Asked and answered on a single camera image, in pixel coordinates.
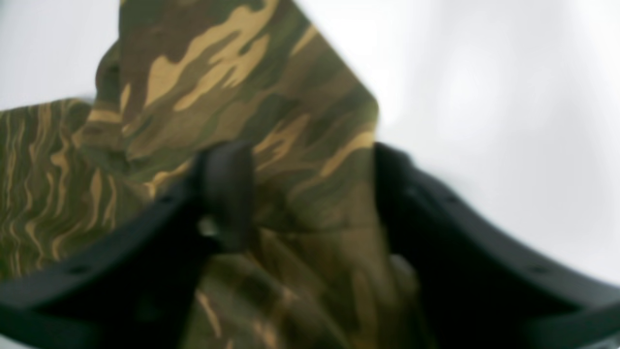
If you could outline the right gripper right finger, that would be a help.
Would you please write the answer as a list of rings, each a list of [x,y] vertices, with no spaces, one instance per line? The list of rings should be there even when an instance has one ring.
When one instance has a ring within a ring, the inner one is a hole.
[[[405,152],[373,151],[390,251],[416,271],[442,349],[619,347],[618,286],[500,231]]]

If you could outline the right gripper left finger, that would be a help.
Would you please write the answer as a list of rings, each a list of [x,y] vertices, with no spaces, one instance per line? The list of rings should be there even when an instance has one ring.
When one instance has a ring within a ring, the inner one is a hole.
[[[200,152],[166,194],[86,250],[1,284],[1,334],[35,349],[174,349],[207,261],[246,248],[248,142]]]

